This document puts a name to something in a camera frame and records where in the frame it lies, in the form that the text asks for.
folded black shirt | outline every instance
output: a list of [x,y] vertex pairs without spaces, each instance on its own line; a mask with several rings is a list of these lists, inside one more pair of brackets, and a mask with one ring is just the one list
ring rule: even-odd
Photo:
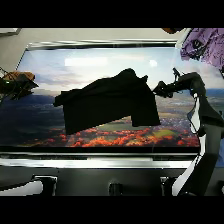
[[125,69],[112,78],[94,81],[83,89],[62,91],[54,106],[63,105],[66,134],[130,116],[132,126],[160,125],[155,96],[146,84]]

